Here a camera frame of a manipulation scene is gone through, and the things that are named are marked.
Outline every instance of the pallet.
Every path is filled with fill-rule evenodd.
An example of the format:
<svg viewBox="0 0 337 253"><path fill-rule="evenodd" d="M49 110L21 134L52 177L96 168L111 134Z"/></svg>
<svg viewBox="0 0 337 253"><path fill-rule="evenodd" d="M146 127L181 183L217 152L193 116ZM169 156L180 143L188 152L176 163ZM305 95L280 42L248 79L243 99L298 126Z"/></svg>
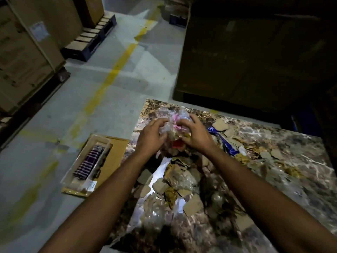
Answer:
<svg viewBox="0 0 337 253"><path fill-rule="evenodd" d="M116 24L116 16L112 12L105 12L95 28L83 28L81 35L61 49L62 55L65 59L87 62Z"/></svg>
<svg viewBox="0 0 337 253"><path fill-rule="evenodd" d="M61 67L12 117L0 114L0 151L6 148L69 77L70 73Z"/></svg>
<svg viewBox="0 0 337 253"><path fill-rule="evenodd" d="M170 24L185 28L187 26L187 17L171 14Z"/></svg>

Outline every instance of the warehouse floor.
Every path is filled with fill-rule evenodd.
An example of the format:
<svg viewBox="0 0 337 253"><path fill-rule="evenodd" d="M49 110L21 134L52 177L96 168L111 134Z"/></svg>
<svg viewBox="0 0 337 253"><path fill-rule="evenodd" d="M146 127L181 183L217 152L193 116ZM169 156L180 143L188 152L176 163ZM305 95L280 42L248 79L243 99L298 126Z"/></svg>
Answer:
<svg viewBox="0 0 337 253"><path fill-rule="evenodd" d="M162 18L162 0L103 3L116 28L87 63L67 60L70 79L0 154L0 252L37 252L83 201L60 181L90 133L129 138L146 98L179 103L185 29Z"/></svg>

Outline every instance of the purple striped fabric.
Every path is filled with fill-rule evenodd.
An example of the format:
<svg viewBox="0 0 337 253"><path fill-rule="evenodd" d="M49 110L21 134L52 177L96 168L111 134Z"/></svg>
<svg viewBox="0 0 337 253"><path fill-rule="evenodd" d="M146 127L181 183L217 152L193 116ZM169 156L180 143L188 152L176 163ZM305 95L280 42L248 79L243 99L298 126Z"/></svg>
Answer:
<svg viewBox="0 0 337 253"><path fill-rule="evenodd" d="M77 177L79 180L87 179L103 150L103 146L95 145L82 164L77 168L77 170L75 170L73 176Z"/></svg>

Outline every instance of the forearm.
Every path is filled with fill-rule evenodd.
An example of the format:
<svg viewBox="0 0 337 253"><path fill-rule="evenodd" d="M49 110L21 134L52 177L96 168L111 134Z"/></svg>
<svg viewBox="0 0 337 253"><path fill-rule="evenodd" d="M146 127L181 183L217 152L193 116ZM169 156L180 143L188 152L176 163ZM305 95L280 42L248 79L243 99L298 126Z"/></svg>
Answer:
<svg viewBox="0 0 337 253"><path fill-rule="evenodd" d="M280 252L333 252L335 237L298 204L219 148L206 156Z"/></svg>
<svg viewBox="0 0 337 253"><path fill-rule="evenodd" d="M40 253L99 252L148 159L133 153L67 218Z"/></svg>

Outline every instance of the person's right hand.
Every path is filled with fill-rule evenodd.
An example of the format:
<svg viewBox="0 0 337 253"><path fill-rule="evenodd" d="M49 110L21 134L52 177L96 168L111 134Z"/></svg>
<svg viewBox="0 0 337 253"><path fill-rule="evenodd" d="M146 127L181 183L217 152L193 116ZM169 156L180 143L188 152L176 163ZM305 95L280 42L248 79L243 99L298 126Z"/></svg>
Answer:
<svg viewBox="0 0 337 253"><path fill-rule="evenodd" d="M214 147L218 148L198 117L195 114L190 114L190 117L193 122L186 119L181 119L177 122L177 125L184 125L191 130L191 137L182 137L183 142L203 155L207 155L207 152L214 149Z"/></svg>

